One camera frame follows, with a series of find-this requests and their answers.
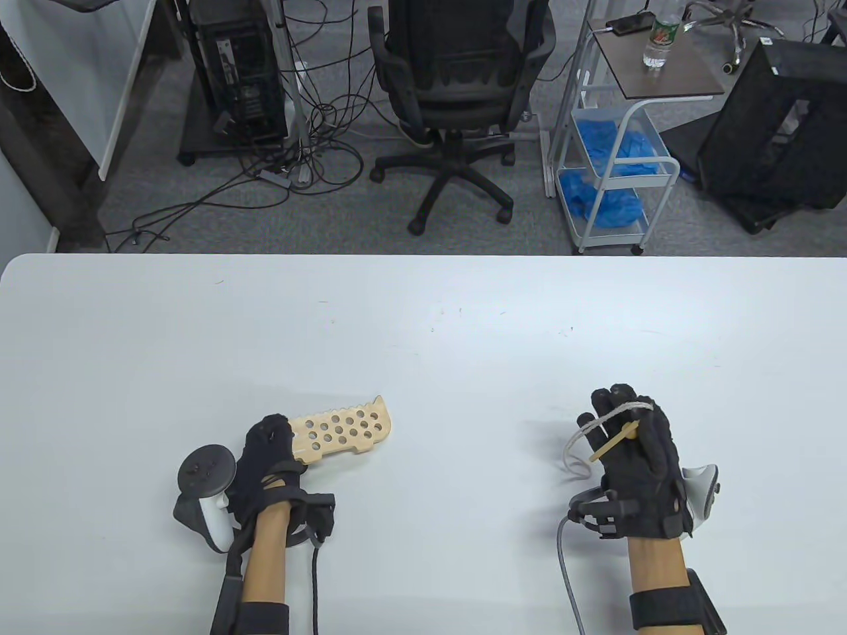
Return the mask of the person's left hand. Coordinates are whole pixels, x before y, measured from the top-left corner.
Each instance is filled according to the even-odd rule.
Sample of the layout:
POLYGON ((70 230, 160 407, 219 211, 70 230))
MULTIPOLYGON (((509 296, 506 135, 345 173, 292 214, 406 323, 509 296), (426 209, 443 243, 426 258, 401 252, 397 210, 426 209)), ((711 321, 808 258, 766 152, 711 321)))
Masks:
POLYGON ((294 459, 293 437, 288 418, 281 414, 266 415, 246 433, 235 478, 226 490, 229 512, 242 527, 270 506, 265 498, 267 484, 300 490, 306 468, 294 459))

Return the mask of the person's right hand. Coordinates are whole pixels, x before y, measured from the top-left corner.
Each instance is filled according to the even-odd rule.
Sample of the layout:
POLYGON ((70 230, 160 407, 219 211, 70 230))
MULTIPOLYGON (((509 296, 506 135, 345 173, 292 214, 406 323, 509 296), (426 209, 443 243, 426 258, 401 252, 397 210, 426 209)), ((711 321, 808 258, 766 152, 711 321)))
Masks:
POLYGON ((593 450, 620 433, 624 424, 639 422, 635 439, 623 439, 601 457, 603 491, 613 492, 615 500, 628 506, 637 505, 638 511, 610 517, 597 532, 604 539, 675 539, 692 533, 680 457, 662 408, 627 384, 594 390, 590 400, 595 411, 583 412, 577 424, 584 429, 605 417, 585 435, 593 450))

